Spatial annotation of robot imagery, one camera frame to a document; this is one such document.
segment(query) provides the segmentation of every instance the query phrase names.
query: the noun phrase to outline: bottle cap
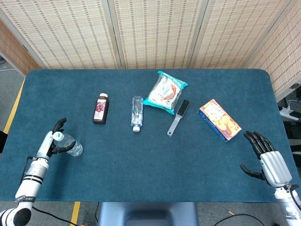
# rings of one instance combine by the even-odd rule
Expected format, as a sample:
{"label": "bottle cap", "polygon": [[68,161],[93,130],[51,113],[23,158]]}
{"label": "bottle cap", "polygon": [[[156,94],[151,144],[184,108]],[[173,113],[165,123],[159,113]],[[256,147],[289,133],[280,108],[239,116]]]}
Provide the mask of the bottle cap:
{"label": "bottle cap", "polygon": [[56,141],[61,141],[64,139],[64,134],[61,133],[61,132],[55,132],[53,134],[53,139],[56,140]]}
{"label": "bottle cap", "polygon": [[139,126],[134,126],[133,127],[133,131],[134,132],[139,132],[140,131],[140,127]]}
{"label": "bottle cap", "polygon": [[99,96],[108,98],[108,94],[106,94],[106,93],[101,93]]}

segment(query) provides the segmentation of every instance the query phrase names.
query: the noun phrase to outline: silver robotic hand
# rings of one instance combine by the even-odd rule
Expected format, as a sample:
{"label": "silver robotic hand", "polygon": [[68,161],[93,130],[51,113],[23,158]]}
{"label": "silver robotic hand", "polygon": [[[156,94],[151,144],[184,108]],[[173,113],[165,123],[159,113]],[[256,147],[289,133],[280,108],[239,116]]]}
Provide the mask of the silver robotic hand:
{"label": "silver robotic hand", "polygon": [[25,226],[28,224],[32,215],[32,205],[49,167],[49,158],[53,154],[67,152],[75,145],[74,141],[68,147],[56,148],[53,143],[53,134],[57,131],[62,132],[63,129],[61,127],[66,121],[66,118],[63,118],[57,122],[53,130],[46,134],[36,157],[30,158],[33,161],[28,171],[26,173],[23,172],[21,183],[15,196],[18,206],[0,212],[0,226]]}
{"label": "silver robotic hand", "polygon": [[279,151],[276,151],[271,142],[257,132],[244,133],[252,145],[261,164],[262,171],[250,171],[245,165],[240,167],[247,175],[265,180],[275,188],[274,196],[277,199],[283,215],[289,226],[301,226],[301,201],[295,191],[298,185],[291,185],[292,175]]}

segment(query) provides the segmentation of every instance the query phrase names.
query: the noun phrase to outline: snack bag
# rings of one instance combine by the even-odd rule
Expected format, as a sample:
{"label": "snack bag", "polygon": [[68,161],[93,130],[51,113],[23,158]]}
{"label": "snack bag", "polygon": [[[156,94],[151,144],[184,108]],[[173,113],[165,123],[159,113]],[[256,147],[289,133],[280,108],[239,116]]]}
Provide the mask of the snack bag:
{"label": "snack bag", "polygon": [[187,83],[176,79],[169,74],[158,71],[159,79],[152,88],[149,96],[143,101],[144,105],[159,107],[174,114],[174,107]]}

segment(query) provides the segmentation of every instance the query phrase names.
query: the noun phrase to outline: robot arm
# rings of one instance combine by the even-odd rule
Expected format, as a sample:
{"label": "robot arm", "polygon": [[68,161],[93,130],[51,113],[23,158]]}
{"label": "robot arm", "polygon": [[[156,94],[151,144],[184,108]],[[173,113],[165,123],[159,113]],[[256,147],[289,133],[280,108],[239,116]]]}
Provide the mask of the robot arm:
{"label": "robot arm", "polygon": [[53,154],[67,152],[75,145],[75,141],[68,147],[56,148],[53,144],[53,134],[57,131],[62,132],[61,127],[66,121],[66,118],[59,120],[54,129],[46,134],[36,158],[33,158],[16,193],[18,206],[0,213],[0,226],[25,226],[28,224],[32,215],[32,205],[49,167],[49,158]]}
{"label": "robot arm", "polygon": [[301,201],[295,189],[298,185],[291,185],[292,175],[280,152],[275,151],[271,142],[257,132],[247,131],[244,136],[249,140],[261,163],[262,171],[250,171],[245,165],[240,167],[247,175],[265,180],[275,188],[277,199],[283,215],[289,226],[301,225]]}

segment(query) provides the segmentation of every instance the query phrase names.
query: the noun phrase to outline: black cable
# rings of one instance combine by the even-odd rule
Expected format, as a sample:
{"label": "black cable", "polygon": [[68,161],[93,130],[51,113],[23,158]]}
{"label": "black cable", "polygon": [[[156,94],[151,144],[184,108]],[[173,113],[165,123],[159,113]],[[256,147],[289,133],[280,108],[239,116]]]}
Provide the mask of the black cable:
{"label": "black cable", "polygon": [[229,216],[227,218],[224,218],[224,219],[220,220],[219,222],[217,222],[214,226],[217,226],[219,223],[223,222],[224,220],[227,220],[227,219],[232,218],[232,217],[237,217],[237,216],[248,216],[248,217],[254,218],[254,219],[258,220],[263,226],[265,226],[258,218],[254,217],[252,215],[249,215],[249,214],[245,214],[245,213],[235,214],[235,215]]}
{"label": "black cable", "polygon": [[95,219],[96,219],[96,221],[97,221],[97,222],[98,222],[98,219],[97,219],[97,216],[96,216],[96,212],[97,212],[97,208],[98,208],[98,206],[99,206],[99,202],[97,203],[97,207],[96,207],[95,214],[94,214],[94,216],[95,216]]}
{"label": "black cable", "polygon": [[65,220],[65,219],[59,218],[59,217],[57,217],[57,216],[55,216],[55,215],[53,215],[53,214],[51,214],[51,213],[48,213],[48,212],[45,212],[45,211],[39,210],[39,209],[35,208],[34,206],[33,206],[32,208],[33,208],[35,211],[37,211],[37,212],[40,212],[40,213],[45,213],[45,214],[47,214],[47,215],[50,215],[50,216],[52,216],[52,217],[54,217],[54,218],[56,218],[56,219],[58,219],[58,220],[61,220],[61,221],[67,222],[67,223],[69,223],[69,224],[72,224],[72,225],[74,225],[74,226],[79,226],[79,225],[77,225],[77,224],[74,224],[74,223],[72,223],[71,221],[68,221],[68,220]]}
{"label": "black cable", "polygon": [[297,207],[299,208],[299,210],[301,211],[300,205],[297,203],[295,197],[293,196],[293,190],[292,190],[292,189],[290,189],[290,194],[291,194],[291,196],[292,196],[293,202],[296,204],[296,206],[297,206]]}

